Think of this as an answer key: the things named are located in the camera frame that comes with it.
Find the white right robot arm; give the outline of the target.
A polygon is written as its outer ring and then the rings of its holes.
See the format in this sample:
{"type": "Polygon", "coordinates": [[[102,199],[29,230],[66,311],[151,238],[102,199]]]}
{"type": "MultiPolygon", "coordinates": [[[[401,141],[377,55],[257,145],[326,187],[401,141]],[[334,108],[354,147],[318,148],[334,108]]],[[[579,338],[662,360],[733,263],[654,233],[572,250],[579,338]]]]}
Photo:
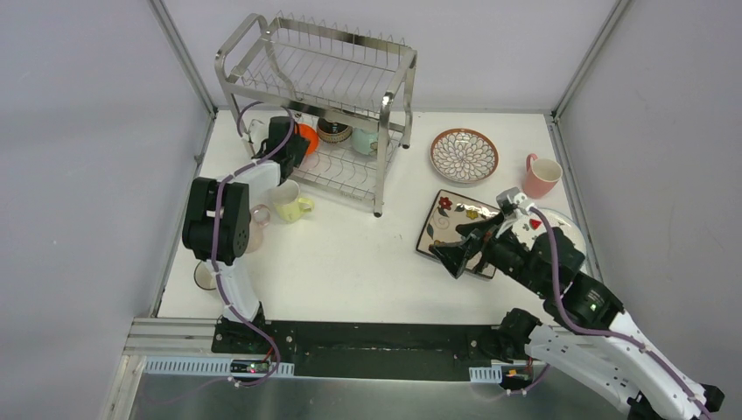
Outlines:
{"type": "Polygon", "coordinates": [[[523,309],[509,311],[480,342],[489,357],[542,361],[630,419],[709,419],[721,409],[724,392],[675,367],[623,303],[582,271],[584,254],[543,211],[503,211],[458,233],[458,241],[430,245],[452,276],[469,262],[491,266],[537,295],[555,320],[548,326],[523,309]]]}

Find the brown patterned ceramic bowl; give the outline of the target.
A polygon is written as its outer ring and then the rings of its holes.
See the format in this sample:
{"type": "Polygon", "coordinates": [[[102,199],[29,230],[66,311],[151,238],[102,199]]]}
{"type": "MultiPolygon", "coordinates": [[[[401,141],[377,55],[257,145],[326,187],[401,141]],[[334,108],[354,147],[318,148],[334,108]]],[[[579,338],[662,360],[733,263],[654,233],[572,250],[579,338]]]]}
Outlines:
{"type": "Polygon", "coordinates": [[[329,121],[325,118],[319,118],[317,121],[316,131],[318,137],[328,144],[339,144],[346,141],[353,133],[353,128],[349,125],[329,121]]]}

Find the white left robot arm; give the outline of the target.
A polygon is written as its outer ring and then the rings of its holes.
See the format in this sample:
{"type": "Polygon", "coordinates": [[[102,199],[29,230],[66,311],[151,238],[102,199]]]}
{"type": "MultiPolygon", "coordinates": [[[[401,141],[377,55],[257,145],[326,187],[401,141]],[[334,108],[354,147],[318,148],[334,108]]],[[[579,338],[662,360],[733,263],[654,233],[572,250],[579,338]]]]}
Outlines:
{"type": "Polygon", "coordinates": [[[195,178],[190,187],[182,230],[183,246],[205,267],[228,320],[241,322],[234,343],[246,354],[260,352],[267,331],[254,319],[262,303],[246,268],[245,255],[255,241],[255,217],[269,193],[296,183],[289,180],[309,143],[291,116],[269,120],[268,135],[243,167],[221,178],[195,178]]]}

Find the stainless steel dish rack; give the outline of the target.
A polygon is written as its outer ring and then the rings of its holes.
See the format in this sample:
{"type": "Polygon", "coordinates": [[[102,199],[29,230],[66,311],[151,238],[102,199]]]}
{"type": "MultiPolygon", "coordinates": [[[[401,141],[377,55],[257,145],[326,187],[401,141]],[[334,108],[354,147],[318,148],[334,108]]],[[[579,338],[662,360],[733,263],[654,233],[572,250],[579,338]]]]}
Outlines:
{"type": "Polygon", "coordinates": [[[306,124],[319,119],[374,133],[364,155],[348,140],[322,142],[293,171],[307,185],[383,213],[385,180],[395,152],[409,148],[418,53],[404,41],[278,13],[252,13],[217,50],[214,70],[227,104],[240,99],[287,108],[306,124]]]}

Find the orange plastic bowl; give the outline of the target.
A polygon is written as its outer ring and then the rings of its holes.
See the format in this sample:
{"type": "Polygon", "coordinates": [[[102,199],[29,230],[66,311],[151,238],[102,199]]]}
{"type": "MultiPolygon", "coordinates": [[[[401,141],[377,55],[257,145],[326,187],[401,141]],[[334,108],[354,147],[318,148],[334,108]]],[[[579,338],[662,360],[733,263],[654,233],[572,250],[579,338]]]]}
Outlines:
{"type": "Polygon", "coordinates": [[[319,147],[320,139],[317,131],[306,123],[299,123],[297,133],[308,143],[305,155],[310,156],[319,147]]]}

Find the mint green ceramic bowl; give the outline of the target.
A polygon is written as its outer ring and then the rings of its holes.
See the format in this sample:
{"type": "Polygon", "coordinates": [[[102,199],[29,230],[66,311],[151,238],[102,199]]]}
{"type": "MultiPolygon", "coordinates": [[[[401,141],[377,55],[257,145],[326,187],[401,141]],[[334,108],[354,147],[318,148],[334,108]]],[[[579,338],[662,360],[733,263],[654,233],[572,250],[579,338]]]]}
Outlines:
{"type": "Polygon", "coordinates": [[[378,151],[378,133],[360,128],[354,128],[350,137],[352,148],[364,155],[375,157],[378,151]]]}

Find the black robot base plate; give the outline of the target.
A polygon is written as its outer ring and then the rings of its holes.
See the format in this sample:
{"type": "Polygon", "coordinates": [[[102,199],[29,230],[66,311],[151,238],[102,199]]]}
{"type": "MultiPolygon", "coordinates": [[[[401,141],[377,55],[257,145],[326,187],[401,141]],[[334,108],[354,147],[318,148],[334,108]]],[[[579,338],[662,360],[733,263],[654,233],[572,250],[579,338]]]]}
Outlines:
{"type": "Polygon", "coordinates": [[[490,325],[274,320],[258,328],[220,318],[213,352],[266,354],[275,342],[296,376],[441,382],[467,382],[470,368],[525,356],[490,325]]]}

